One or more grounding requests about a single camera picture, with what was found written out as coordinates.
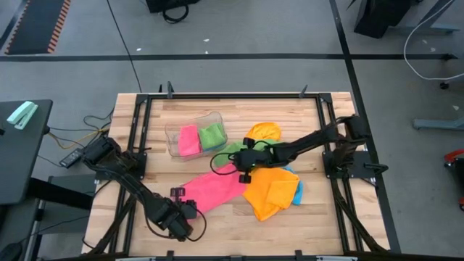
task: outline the white cable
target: white cable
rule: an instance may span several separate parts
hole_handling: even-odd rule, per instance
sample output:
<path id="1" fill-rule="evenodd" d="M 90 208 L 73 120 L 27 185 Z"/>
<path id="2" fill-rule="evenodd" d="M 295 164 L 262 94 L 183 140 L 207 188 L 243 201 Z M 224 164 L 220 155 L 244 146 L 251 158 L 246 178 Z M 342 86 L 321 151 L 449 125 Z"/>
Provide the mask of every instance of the white cable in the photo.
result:
<path id="1" fill-rule="evenodd" d="M 427 78 L 427 77 L 424 77 L 422 76 L 418 71 L 416 71 L 414 69 L 414 67 L 409 63 L 409 61 L 407 60 L 406 58 L 406 47 L 407 47 L 407 43 L 409 42 L 409 39 L 411 38 L 411 36 L 414 34 L 414 32 L 419 29 L 419 27 L 421 25 L 423 25 L 424 23 L 428 22 L 430 19 L 432 19 L 433 17 L 435 17 L 436 15 L 438 15 L 441 11 L 443 11 L 443 9 L 447 8 L 454 0 L 449 0 L 449 2 L 447 4 L 445 4 L 440 10 L 438 10 L 438 12 L 436 12 L 435 14 L 431 15 L 429 18 L 427 18 L 425 21 L 421 22 L 420 24 L 418 24 L 418 26 L 416 26 L 412 31 L 411 33 L 409 34 L 409 36 L 407 37 L 406 39 L 406 43 L 405 43 L 405 47 L 403 49 L 403 56 L 405 57 L 405 61 L 407 63 L 407 65 L 409 65 L 409 67 L 413 70 L 413 72 L 418 75 L 419 77 L 421 77 L 422 79 L 424 80 L 452 80 L 452 79 L 456 79 L 456 78 L 459 78 L 459 77 L 462 77 L 464 76 L 464 73 L 461 73 L 459 75 L 455 75 L 455 76 L 452 76 L 452 77 L 448 77 L 448 78 Z"/>

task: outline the floor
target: floor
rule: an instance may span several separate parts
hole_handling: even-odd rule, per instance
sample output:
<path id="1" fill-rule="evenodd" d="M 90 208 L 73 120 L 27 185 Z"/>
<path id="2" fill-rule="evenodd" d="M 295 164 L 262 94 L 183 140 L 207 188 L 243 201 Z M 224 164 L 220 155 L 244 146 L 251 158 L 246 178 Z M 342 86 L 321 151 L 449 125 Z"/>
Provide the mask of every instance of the floor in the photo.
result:
<path id="1" fill-rule="evenodd" d="M 379 159 L 390 169 L 386 190 L 404 253 L 464 257 L 464 223 L 457 199 L 462 196 L 453 177 L 443 168 L 443 155 L 460 145 L 461 133 L 417 131 L 413 118 L 456 119 L 464 116 L 464 83 L 443 91 L 436 81 L 415 75 L 401 59 L 384 55 L 353 59 L 356 80 L 343 59 L 343 50 L 331 10 L 333 0 L 201 0 L 192 5 L 185 22 L 169 25 L 150 14 L 144 1 L 110 0 L 121 33 L 144 92 L 173 83 L 183 91 L 353 91 L 359 86 Z M 0 2 L 0 32 L 8 26 L 21 0 Z M 405 36 L 387 32 L 382 39 L 353 33 L 359 3 L 335 0 L 351 54 L 401 54 Z M 412 7 L 401 25 L 416 25 L 435 0 Z M 464 29 L 456 1 L 440 18 Z M 464 32 L 452 36 L 414 36 L 411 54 L 463 53 Z M 340 54 L 341 59 L 188 59 L 170 54 Z M 168 55 L 150 57 L 150 55 Z M 121 92 L 138 92 L 126 55 L 105 0 L 73 0 L 54 62 L 13 62 L 0 57 L 0 101 L 52 99 L 49 125 L 84 128 L 85 115 L 104 117 Z M 464 62 L 413 60 L 424 75 L 448 77 L 462 73 Z M 59 132 L 77 139 L 86 133 Z M 58 162 L 67 155 L 46 137 L 40 155 Z M 37 160 L 34 176 L 89 173 Z M 70 257 L 80 252 L 82 234 L 45 237 L 44 259 Z"/>

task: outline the orange and black floor mat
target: orange and black floor mat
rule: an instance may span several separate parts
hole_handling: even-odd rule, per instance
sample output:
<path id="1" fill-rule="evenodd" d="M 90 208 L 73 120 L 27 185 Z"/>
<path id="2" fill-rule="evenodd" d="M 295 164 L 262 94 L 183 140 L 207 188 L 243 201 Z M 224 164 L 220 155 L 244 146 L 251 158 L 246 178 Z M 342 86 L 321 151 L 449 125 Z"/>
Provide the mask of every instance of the orange and black floor mat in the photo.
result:
<path id="1" fill-rule="evenodd" d="M 5 54 L 55 51 L 71 0 L 28 0 L 5 48 Z"/>

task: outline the orange cloth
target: orange cloth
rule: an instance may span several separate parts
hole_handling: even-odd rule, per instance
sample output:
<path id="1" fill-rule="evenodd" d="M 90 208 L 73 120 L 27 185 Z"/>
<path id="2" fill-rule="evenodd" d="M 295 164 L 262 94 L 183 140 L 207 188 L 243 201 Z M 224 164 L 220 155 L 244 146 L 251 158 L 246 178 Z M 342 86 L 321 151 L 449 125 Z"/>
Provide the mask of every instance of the orange cloth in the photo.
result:
<path id="1" fill-rule="evenodd" d="M 277 123 L 258 123 L 246 134 L 247 138 L 273 139 L 278 141 L 281 138 L 281 128 Z"/>
<path id="2" fill-rule="evenodd" d="M 243 195 L 253 206 L 259 221 L 290 207 L 298 187 L 297 175 L 279 167 L 260 167 L 254 169 L 251 176 L 252 182 L 246 186 Z"/>

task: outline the wooden table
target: wooden table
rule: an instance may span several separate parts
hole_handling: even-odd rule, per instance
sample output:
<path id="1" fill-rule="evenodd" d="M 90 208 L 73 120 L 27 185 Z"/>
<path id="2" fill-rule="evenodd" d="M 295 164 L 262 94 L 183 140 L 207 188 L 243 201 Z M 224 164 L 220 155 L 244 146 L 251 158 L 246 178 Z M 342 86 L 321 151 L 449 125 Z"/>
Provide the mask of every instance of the wooden table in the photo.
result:
<path id="1" fill-rule="evenodd" d="M 136 94 L 119 94 L 113 114 L 109 135 L 123 150 L 128 144 L 135 98 Z M 337 117 L 355 112 L 350 93 L 332 93 L 332 98 Z M 210 157 L 188 162 L 173 160 L 167 151 L 164 127 L 168 122 L 207 115 L 211 111 L 220 112 L 223 116 L 229 143 L 241 141 L 254 124 L 261 122 L 278 123 L 282 141 L 293 141 L 320 128 L 315 101 L 309 99 L 154 100 L 146 140 L 146 147 L 152 149 L 147 151 L 148 162 L 143 180 L 149 189 L 169 196 L 170 188 L 210 171 Z M 142 107 L 139 122 L 143 116 Z M 324 175 L 322 151 L 323 147 L 314 149 L 291 163 L 304 182 L 302 205 L 292 205 L 260 222 L 250 204 L 239 196 L 205 214 L 207 231 L 198 242 L 156 237 L 146 228 L 144 211 L 138 204 L 130 256 L 165 256 L 167 250 L 174 250 L 176 256 L 293 255 L 296 249 L 301 249 L 304 254 L 341 254 L 334 199 L 330 181 Z M 377 242 L 388 249 L 374 187 L 357 179 L 350 182 L 360 221 Z M 118 191 L 119 185 L 112 182 L 95 198 L 86 233 L 86 242 L 90 245 L 103 236 L 112 222 Z M 351 226 L 346 217 L 345 220 L 350 246 L 354 250 Z M 196 238 L 202 232 L 203 220 L 197 218 L 191 225 L 194 227 L 192 238 Z M 119 251 L 124 231 L 122 225 Z"/>

